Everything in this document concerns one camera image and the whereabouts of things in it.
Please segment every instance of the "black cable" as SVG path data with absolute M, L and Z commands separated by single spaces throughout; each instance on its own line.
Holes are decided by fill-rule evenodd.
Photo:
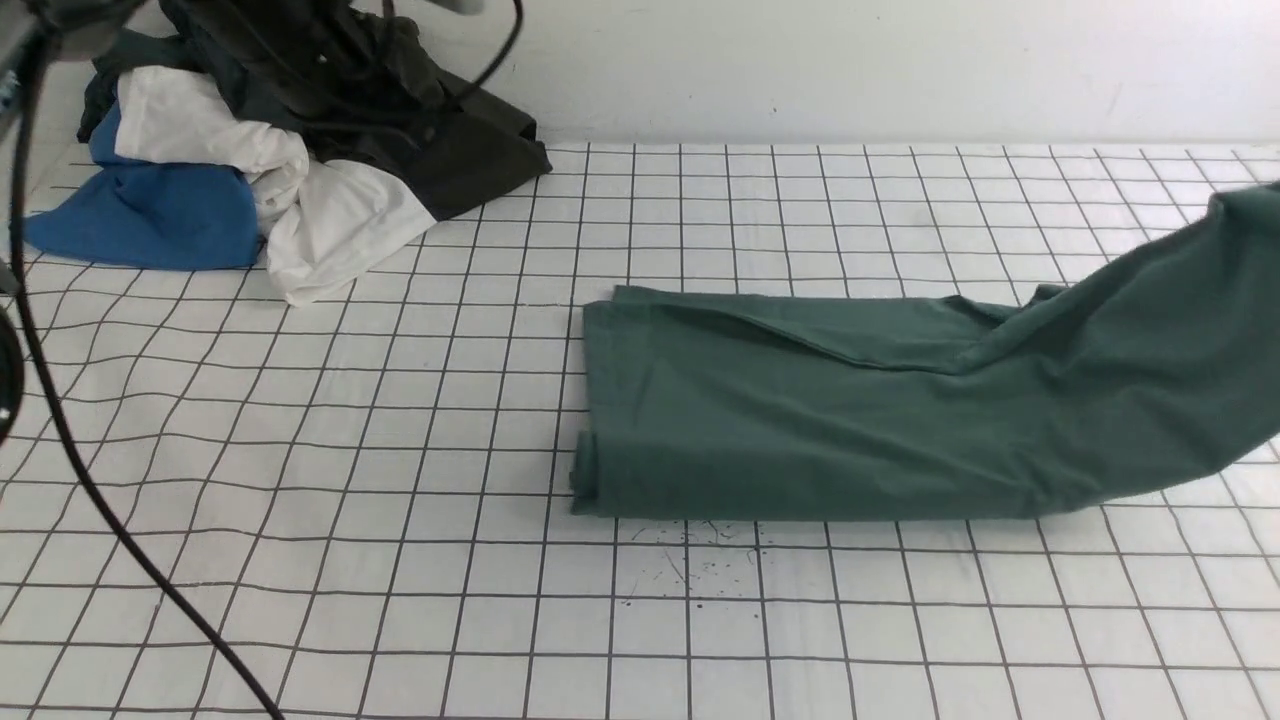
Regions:
M 27 196 L 27 163 L 31 156 L 31 142 L 36 128 L 36 106 L 40 102 L 41 86 L 45 82 L 45 74 L 49 70 L 49 65 L 58 56 L 58 44 L 52 40 L 41 38 L 36 41 L 38 45 L 31 50 L 33 53 L 33 67 L 26 78 L 19 81 L 19 108 L 23 113 L 22 123 L 18 127 L 18 142 L 13 154 L 13 187 L 9 191 L 9 245 L 10 245 L 10 263 L 13 264 L 13 274 L 18 279 L 18 292 L 15 295 L 18 301 L 18 315 L 22 318 L 22 334 L 27 338 L 27 347 L 31 351 L 31 363 L 36 368 L 36 375 L 40 378 L 40 386 L 45 391 L 45 400 L 49 402 L 49 415 L 54 420 L 54 427 L 58 428 L 58 439 L 61 441 L 63 450 L 67 452 L 67 459 L 70 460 L 72 469 L 76 471 L 76 479 L 79 480 L 84 493 L 93 502 L 93 506 L 106 520 L 106 524 L 111 528 L 116 539 L 124 546 L 124 550 L 129 551 L 129 555 L 138 562 L 142 570 L 151 578 L 151 582 L 164 592 L 183 615 L 186 615 L 192 623 L 200 628 L 200 632 L 209 638 L 209 642 L 218 650 L 218 652 L 236 669 L 236 673 L 244 680 L 248 689 L 252 691 L 253 696 L 266 710 L 268 715 L 273 720 L 284 720 L 284 715 L 280 708 L 276 707 L 275 701 L 268 694 L 262 684 L 257 682 L 253 673 L 244 665 L 244 662 L 236 655 L 227 641 L 218 634 L 218 630 L 209 624 L 204 616 L 200 615 L 191 602 L 178 592 L 178 588 L 173 587 L 173 583 L 165 578 L 164 573 L 147 557 L 146 552 L 138 546 L 129 530 L 124 528 L 120 519 L 115 516 L 111 506 L 108 505 L 106 498 L 97 489 L 97 484 L 93 478 L 88 474 L 88 468 L 84 466 L 84 460 L 81 457 L 79 451 L 76 448 L 76 439 L 72 437 L 70 425 L 67 421 L 67 414 L 63 411 L 61 400 L 58 397 L 58 389 L 54 387 L 54 378 L 49 372 L 49 361 L 45 359 L 45 350 L 40 345 L 40 336 L 36 334 L 36 322 L 31 311 L 31 299 L 27 295 L 27 277 L 26 268 L 23 263 L 23 242 L 24 242 L 24 225 L 26 220 L 23 215 L 26 214 L 26 196 Z
M 503 42 L 502 47 L 498 49 L 498 54 L 494 55 L 493 60 L 489 61 L 489 67 L 485 68 L 479 76 L 476 76 L 476 78 L 474 81 L 471 81 L 471 85 L 468 85 L 465 88 L 462 88 L 462 92 L 458 92 L 457 95 L 454 95 L 453 100 L 451 101 L 451 104 L 448 106 L 457 108 L 466 99 L 468 99 L 472 95 L 475 95 L 476 91 L 480 90 L 480 87 L 483 87 L 484 83 L 489 82 L 489 78 L 492 78 L 494 76 L 494 73 L 498 72 L 498 68 L 500 68 L 502 64 L 507 60 L 507 56 L 511 55 L 511 49 L 516 46 L 516 41 L 520 40 L 520 31 L 522 31 L 524 27 L 525 27 L 525 4 L 524 4 L 524 1 L 522 0 L 511 0 L 511 4 L 516 9 L 516 22 L 512 23 L 511 32 L 507 33 L 507 41 Z

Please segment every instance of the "grid mat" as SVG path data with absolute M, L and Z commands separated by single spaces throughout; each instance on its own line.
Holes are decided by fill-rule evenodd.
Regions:
M 1280 178 L 1262 147 L 561 145 L 342 297 L 40 258 L 81 448 L 294 717 L 1280 720 L 1280 442 L 1043 521 L 573 518 L 576 310 L 617 283 L 1025 301 Z M 95 172 L 70 147 L 32 196 Z M 0 720 L 251 696 L 27 400 L 0 452 Z

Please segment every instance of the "green cloth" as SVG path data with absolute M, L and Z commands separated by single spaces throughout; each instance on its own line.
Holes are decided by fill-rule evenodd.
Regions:
M 1036 518 L 1280 433 L 1280 184 L 1025 307 L 617 288 L 584 316 L 573 511 Z

